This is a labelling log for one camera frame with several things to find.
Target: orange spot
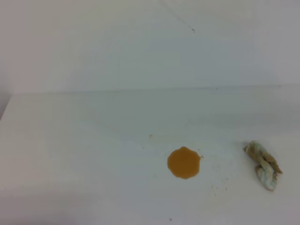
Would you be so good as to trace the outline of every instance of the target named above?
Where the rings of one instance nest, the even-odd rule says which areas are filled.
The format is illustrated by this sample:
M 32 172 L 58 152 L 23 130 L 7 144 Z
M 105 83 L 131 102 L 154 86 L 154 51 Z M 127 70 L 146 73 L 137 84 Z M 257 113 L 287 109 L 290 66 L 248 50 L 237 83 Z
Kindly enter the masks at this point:
M 199 173 L 201 157 L 197 152 L 181 147 L 168 157 L 168 168 L 175 177 L 189 179 Z

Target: white backdrop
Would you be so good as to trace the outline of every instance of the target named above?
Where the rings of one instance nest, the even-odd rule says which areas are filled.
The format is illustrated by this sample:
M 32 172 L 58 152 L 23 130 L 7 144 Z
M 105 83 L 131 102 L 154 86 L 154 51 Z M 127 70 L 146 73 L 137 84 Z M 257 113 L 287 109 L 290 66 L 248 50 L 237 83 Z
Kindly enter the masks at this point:
M 299 24 L 295 0 L 1 0 L 0 84 L 28 93 L 300 83 Z

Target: orange blob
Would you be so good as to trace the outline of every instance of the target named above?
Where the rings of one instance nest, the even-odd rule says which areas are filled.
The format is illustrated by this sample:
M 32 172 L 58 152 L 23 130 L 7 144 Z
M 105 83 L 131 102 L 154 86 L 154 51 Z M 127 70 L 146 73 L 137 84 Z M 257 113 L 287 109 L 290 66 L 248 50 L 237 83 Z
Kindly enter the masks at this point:
M 199 173 L 201 157 L 197 152 L 181 147 L 168 157 L 168 168 L 175 177 L 188 179 Z

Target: white surface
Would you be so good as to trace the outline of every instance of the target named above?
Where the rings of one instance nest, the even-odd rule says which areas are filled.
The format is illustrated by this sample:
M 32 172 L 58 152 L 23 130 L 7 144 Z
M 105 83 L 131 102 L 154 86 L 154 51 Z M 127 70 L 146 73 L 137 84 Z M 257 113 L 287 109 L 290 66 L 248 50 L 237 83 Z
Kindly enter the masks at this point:
M 0 86 L 300 83 L 299 12 L 296 0 L 2 0 Z
M 13 96 L 0 121 L 0 218 L 77 204 L 87 225 L 299 223 L 299 94 L 284 86 Z M 284 172 L 273 193 L 241 148 L 252 139 Z M 166 164 L 181 146 L 204 156 L 188 180 Z M 74 193 L 93 201 L 72 203 Z

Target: white table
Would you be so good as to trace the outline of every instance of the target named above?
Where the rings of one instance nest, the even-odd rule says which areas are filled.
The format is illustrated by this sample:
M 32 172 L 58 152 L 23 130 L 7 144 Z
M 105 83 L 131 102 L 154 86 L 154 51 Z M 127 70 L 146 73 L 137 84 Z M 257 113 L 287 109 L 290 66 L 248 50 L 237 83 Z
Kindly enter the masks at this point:
M 296 224 L 299 96 L 299 86 L 13 96 L 0 121 L 0 218 L 70 209 L 87 225 Z M 284 172 L 273 193 L 241 148 L 253 139 Z M 167 168 L 181 146 L 204 156 L 188 180 Z

